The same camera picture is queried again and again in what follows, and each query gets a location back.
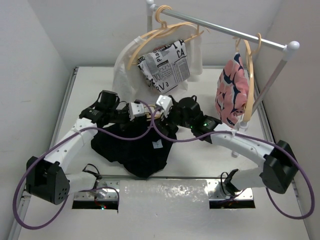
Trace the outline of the black t shirt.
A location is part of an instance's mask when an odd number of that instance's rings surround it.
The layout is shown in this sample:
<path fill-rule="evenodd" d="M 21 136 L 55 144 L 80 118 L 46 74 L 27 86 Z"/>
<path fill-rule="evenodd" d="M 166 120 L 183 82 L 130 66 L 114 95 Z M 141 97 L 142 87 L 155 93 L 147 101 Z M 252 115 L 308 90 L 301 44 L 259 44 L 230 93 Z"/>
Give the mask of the black t shirt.
<path fill-rule="evenodd" d="M 138 117 L 125 131 L 118 124 L 103 128 L 104 130 L 123 138 L 134 138 L 142 135 L 150 126 L 147 117 Z M 163 148 L 154 149 L 152 142 L 162 141 Z M 98 132 L 90 142 L 91 148 L 109 162 L 118 162 L 136 177 L 147 179 L 154 173 L 165 168 L 173 142 L 162 138 L 151 128 L 138 140 L 122 140 L 106 133 Z"/>

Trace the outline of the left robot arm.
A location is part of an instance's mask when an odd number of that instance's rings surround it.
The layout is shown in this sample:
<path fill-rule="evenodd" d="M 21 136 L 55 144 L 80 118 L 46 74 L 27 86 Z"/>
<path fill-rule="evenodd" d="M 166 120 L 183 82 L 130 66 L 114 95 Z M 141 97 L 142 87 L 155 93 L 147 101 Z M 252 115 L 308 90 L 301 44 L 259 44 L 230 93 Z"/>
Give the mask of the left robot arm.
<path fill-rule="evenodd" d="M 67 169 L 78 152 L 107 124 L 126 124 L 134 119 L 133 103 L 118 109 L 117 93 L 103 90 L 98 99 L 79 114 L 68 133 L 50 153 L 40 159 L 31 157 L 27 162 L 26 191 L 55 205 L 70 194 L 92 190 L 99 174 L 82 170 L 68 174 Z"/>

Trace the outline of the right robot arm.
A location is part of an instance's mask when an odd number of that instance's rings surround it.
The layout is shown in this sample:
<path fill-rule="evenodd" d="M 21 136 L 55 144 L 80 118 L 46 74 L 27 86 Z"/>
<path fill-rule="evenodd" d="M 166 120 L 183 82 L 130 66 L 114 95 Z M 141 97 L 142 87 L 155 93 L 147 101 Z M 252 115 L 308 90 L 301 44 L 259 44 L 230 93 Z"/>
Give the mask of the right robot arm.
<path fill-rule="evenodd" d="M 284 194 L 298 172 L 292 162 L 295 155 L 286 141 L 279 140 L 272 145 L 241 134 L 219 119 L 205 115 L 196 96 L 175 101 L 171 96 L 160 95 L 156 106 L 163 110 L 162 121 L 168 126 L 188 128 L 201 141 L 225 147 L 257 165 L 247 170 L 233 169 L 221 183 L 226 196 L 235 196 L 246 188 L 263 187 Z"/>

